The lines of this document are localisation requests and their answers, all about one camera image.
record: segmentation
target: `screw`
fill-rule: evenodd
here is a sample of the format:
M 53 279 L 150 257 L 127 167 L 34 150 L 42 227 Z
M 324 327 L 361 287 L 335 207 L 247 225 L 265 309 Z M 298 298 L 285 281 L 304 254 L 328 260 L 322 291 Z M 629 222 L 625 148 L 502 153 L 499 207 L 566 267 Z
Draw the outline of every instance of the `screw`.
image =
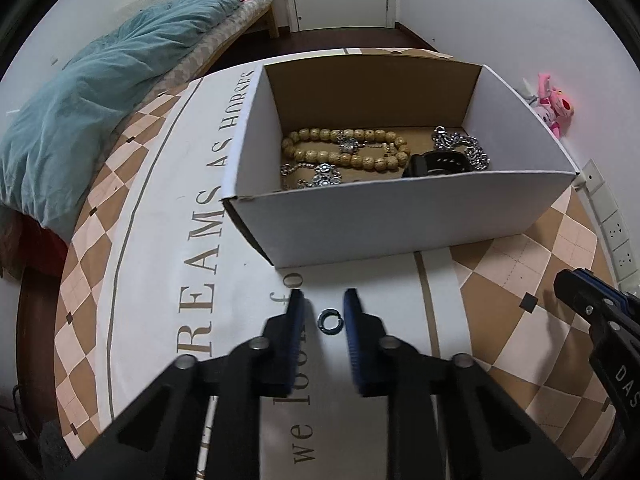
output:
M 249 341 L 249 348 L 251 350 L 266 350 L 269 348 L 269 340 L 265 337 L 254 337 Z
M 174 366 L 180 370 L 188 370 L 197 362 L 198 360 L 191 354 L 183 354 L 175 359 Z
M 400 348 L 400 340 L 392 335 L 385 335 L 384 337 L 381 337 L 378 344 L 380 345 L 380 348 L 385 350 Z
M 471 368 L 474 365 L 474 359 L 469 354 L 455 354 L 453 364 L 458 368 Z

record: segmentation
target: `box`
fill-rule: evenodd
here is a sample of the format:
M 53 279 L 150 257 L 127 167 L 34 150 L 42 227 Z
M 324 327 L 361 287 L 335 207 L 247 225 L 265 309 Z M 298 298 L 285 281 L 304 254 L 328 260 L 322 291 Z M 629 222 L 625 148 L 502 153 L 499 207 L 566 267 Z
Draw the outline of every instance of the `box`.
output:
M 430 139 L 440 125 L 476 137 L 492 160 L 490 171 L 281 190 L 283 132 L 421 128 Z M 489 67 L 383 54 L 260 67 L 226 164 L 221 191 L 228 216 L 276 267 L 521 233 L 578 172 L 538 116 Z

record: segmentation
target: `electrical outlet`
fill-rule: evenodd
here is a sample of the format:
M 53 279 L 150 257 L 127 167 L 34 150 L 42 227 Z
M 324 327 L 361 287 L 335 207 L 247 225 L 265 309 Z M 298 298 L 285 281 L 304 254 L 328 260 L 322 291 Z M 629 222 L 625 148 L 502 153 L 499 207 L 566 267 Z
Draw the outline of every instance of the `electrical outlet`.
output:
M 629 292 L 636 297 L 640 297 L 640 270 L 636 270 L 631 276 L 627 276 L 618 283 L 618 288 L 622 292 Z
M 628 240 L 620 245 L 620 247 L 615 251 L 612 251 L 611 256 L 611 259 L 613 260 L 613 270 L 615 271 L 619 282 L 638 270 L 638 267 L 636 266 L 636 259 L 634 258 L 631 250 L 631 244 Z
M 622 216 L 620 216 L 620 209 L 602 223 L 602 230 L 604 231 L 610 251 L 617 249 L 620 245 L 629 240 L 625 222 L 623 221 Z
M 602 175 L 596 168 L 595 162 L 591 159 L 584 165 L 581 174 L 584 177 L 584 185 L 589 193 L 593 193 L 604 184 Z
M 590 195 L 590 200 L 599 224 L 602 224 L 618 210 L 618 204 L 614 200 L 606 182 Z

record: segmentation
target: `wooden bead bracelet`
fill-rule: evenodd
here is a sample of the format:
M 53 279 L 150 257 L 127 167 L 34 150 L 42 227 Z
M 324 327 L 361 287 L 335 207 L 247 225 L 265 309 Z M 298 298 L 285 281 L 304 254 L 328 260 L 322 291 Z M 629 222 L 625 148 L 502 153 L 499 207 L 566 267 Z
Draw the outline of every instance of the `wooden bead bracelet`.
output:
M 296 149 L 299 142 L 331 142 L 340 146 L 340 152 Z M 379 158 L 358 155 L 361 148 L 384 148 Z M 290 160 L 309 164 L 329 163 L 354 170 L 397 171 L 409 161 L 411 150 L 406 141 L 394 132 L 385 130 L 321 130 L 303 128 L 282 139 L 282 153 Z

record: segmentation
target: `blue comforter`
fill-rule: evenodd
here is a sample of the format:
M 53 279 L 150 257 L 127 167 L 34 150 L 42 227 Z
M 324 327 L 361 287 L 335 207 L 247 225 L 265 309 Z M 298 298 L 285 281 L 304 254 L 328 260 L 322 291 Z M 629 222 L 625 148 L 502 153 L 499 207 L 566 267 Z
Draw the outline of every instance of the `blue comforter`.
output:
M 21 108 L 0 139 L 0 203 L 69 241 L 113 129 L 239 4 L 158 4 L 82 49 Z

